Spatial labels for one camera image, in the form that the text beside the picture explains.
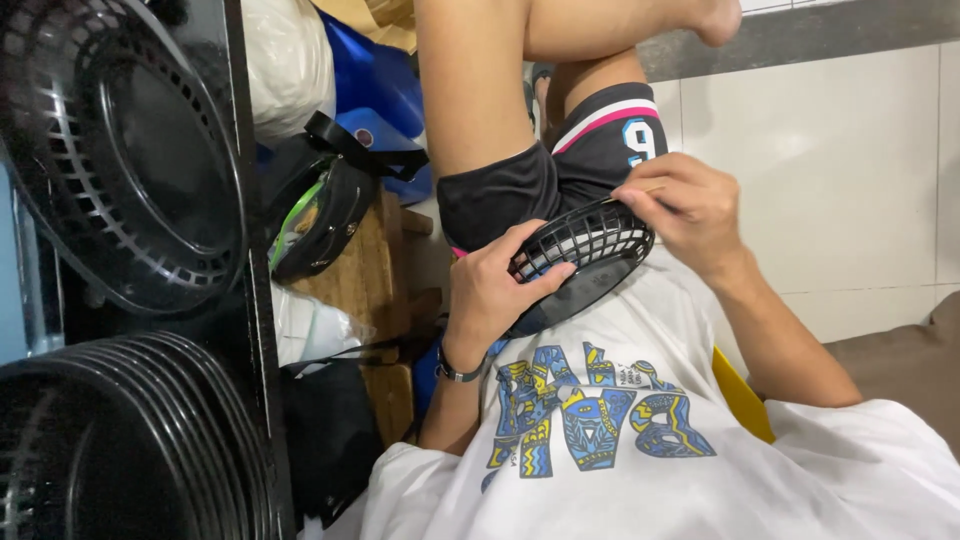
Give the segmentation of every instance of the yellow chair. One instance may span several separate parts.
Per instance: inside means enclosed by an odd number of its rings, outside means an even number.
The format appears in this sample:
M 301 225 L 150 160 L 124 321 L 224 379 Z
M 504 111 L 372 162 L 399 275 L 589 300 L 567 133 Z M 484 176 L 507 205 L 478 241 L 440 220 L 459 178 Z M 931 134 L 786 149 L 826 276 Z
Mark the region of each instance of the yellow chair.
M 770 429 L 766 407 L 716 347 L 713 348 L 713 375 L 737 422 L 756 438 L 773 443 L 777 437 Z

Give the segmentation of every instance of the hand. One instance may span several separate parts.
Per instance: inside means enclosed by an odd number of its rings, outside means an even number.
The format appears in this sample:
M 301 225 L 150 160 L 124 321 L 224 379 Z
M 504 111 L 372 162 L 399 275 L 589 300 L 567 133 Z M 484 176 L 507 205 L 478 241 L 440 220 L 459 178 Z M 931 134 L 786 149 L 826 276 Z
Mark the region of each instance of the hand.
M 577 267 L 554 265 L 540 278 L 520 284 L 507 272 L 520 245 L 541 225 L 541 219 L 511 227 L 487 247 L 456 261 L 450 268 L 450 319 L 444 354 L 453 369 L 469 373 L 487 349 L 528 307 L 560 288 Z
M 736 179 L 695 158 L 672 153 L 645 161 L 611 196 L 653 227 L 667 250 L 714 290 L 751 259 L 740 241 Z

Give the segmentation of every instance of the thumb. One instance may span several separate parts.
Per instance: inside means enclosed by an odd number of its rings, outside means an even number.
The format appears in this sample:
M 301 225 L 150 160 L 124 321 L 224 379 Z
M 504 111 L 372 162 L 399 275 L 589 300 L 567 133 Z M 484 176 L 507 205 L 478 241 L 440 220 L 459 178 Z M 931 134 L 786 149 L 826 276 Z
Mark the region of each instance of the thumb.
M 557 292 L 560 285 L 576 271 L 577 265 L 572 262 L 555 264 L 546 274 L 521 287 L 524 300 L 531 305 L 544 296 Z
M 621 187 L 612 193 L 612 197 L 634 211 L 636 217 L 653 227 L 662 236 L 669 236 L 669 230 L 677 216 L 642 189 Z

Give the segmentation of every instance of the white stripe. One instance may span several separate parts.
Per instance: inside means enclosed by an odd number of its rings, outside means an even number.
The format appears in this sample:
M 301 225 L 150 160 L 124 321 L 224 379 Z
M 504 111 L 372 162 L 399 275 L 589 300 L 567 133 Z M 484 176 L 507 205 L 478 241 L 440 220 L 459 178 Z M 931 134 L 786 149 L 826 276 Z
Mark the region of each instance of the white stripe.
M 603 118 L 604 116 L 611 114 L 613 112 L 617 112 L 618 110 L 635 109 L 638 107 L 657 110 L 657 104 L 650 101 L 649 99 L 628 99 L 625 101 L 618 101 L 613 105 L 607 105 L 603 109 L 600 109 L 594 112 L 593 114 L 591 114 L 590 116 L 588 116 L 587 118 L 584 118 L 582 122 L 577 124 L 572 130 L 570 130 L 566 135 L 564 135 L 564 138 L 557 141 L 557 144 L 553 146 L 553 152 L 556 152 L 557 150 L 560 150 L 561 148 L 563 148 L 567 144 L 567 142 L 573 140 L 573 138 L 576 137 L 583 130 L 585 130 L 587 126 L 599 120 L 600 118 Z

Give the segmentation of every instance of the white t-shirt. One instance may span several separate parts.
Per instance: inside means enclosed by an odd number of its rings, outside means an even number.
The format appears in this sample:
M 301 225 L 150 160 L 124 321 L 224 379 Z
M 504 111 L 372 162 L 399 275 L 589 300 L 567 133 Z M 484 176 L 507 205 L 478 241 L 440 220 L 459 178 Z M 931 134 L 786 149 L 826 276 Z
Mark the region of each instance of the white t-shirt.
M 960 466 L 902 405 L 768 401 L 777 442 L 744 430 L 710 370 L 717 309 L 658 247 L 504 348 L 463 457 L 391 447 L 361 537 L 960 539 Z

